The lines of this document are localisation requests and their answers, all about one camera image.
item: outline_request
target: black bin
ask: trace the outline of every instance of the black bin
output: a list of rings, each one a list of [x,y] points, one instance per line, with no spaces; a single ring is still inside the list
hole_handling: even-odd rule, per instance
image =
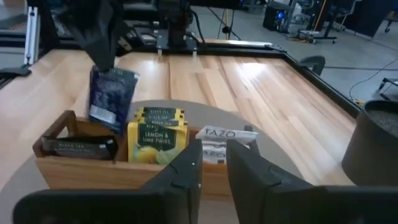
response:
[[[369,101],[356,122],[343,170],[356,185],[398,185],[398,103]]]

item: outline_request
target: wooden table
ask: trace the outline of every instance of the wooden table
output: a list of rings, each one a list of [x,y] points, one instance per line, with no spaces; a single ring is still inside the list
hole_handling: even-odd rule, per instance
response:
[[[0,90],[0,189],[64,110],[85,114],[92,64],[83,51],[53,50],[29,77]],[[283,60],[131,53],[116,66],[141,74],[133,101],[186,100],[235,113],[274,139],[305,180],[352,184],[340,162],[355,120]]]

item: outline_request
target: cable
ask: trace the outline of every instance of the cable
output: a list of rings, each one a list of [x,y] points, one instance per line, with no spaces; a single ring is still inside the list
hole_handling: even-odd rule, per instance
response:
[[[225,9],[223,10],[223,15],[221,16],[221,18],[224,18],[224,13],[225,13]],[[221,26],[222,25],[223,25],[223,21],[220,21],[220,26],[218,28],[217,39],[219,39],[219,37],[220,37],[220,32],[221,32]]]
[[[381,71],[383,71],[385,68],[387,68],[389,65],[391,65],[392,63],[398,61],[398,58],[396,58],[395,60],[393,60],[392,62],[388,63],[386,66],[384,66],[382,69],[380,69],[378,72],[376,72],[374,75],[370,76],[369,78],[362,80],[360,82],[355,83],[350,89],[349,89],[349,98],[351,99],[351,101],[354,101],[353,96],[351,95],[351,92],[353,91],[354,87],[356,87],[357,85],[364,83],[366,81],[369,81],[370,79],[372,79],[373,77],[375,77],[378,73],[380,73]]]
[[[193,16],[195,17],[195,20],[197,21],[197,27],[198,27],[199,35],[201,38],[201,42],[203,45],[206,45],[205,38],[203,38],[203,34],[201,33],[198,14],[194,10],[191,10],[191,12],[192,12]]]
[[[220,19],[220,17],[217,15],[217,13],[215,13],[212,9],[210,9],[210,7],[207,7],[207,9],[208,9],[220,22],[222,22],[222,23],[226,26],[226,24],[223,22],[222,19]],[[233,30],[231,30],[231,33],[232,33],[238,40],[242,40],[242,38],[240,38]]]
[[[228,32],[228,40],[231,39],[231,31],[232,27],[234,26],[234,17],[235,17],[235,10],[232,10],[232,19],[231,19],[231,26],[229,27],[229,32]]]

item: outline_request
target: metal frame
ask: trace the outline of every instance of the metal frame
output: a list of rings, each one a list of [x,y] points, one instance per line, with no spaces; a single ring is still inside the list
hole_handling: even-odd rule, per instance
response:
[[[43,57],[46,53],[51,51],[52,49],[77,49],[81,50],[80,46],[78,43],[71,39],[71,38],[59,38],[57,36],[57,33],[55,31],[55,27],[53,24],[53,19],[50,15],[49,9],[47,8],[47,12],[45,12],[45,2],[44,0],[28,0],[28,4],[31,2],[35,3],[40,3],[41,4],[36,4],[36,6],[39,6],[39,13],[42,17],[41,21],[41,26],[43,27],[44,25],[50,26],[50,30],[48,27],[46,27],[46,30],[40,33],[40,43],[42,50],[40,51],[38,58]],[[0,45],[6,43],[13,43],[13,40],[15,39],[16,42],[20,41],[20,38],[18,36],[5,36],[6,40],[1,39],[1,34],[0,34]],[[139,49],[134,49],[134,52],[152,52],[154,54],[157,53],[157,47],[155,45],[145,45]],[[163,50],[163,54],[185,54],[185,55],[191,55],[192,51],[185,50],[185,49],[168,49],[168,50]],[[299,64],[298,61],[296,61],[294,58],[292,58],[289,54],[287,54],[284,51],[276,50],[273,48],[270,48],[268,45],[263,45],[263,46],[258,46],[258,45],[237,45],[237,44],[214,44],[214,43],[207,43],[206,46],[198,46],[197,49],[197,54],[198,55],[219,55],[219,56],[239,56],[239,57],[264,57],[264,58],[281,58],[285,62],[287,62],[290,66],[292,66],[298,73],[306,78],[310,83],[315,85],[322,93],[326,94],[327,97],[329,97],[331,100],[333,100],[338,106],[340,106],[343,110],[345,110],[350,116],[353,118],[357,117],[359,112],[361,111],[361,108],[349,100],[347,97],[342,95],[339,91],[334,89],[332,86],[327,84],[325,81],[323,81],[319,75],[308,69],[307,67],[303,67]]]
[[[33,65],[39,56],[40,14],[37,7],[28,8],[24,64]]]

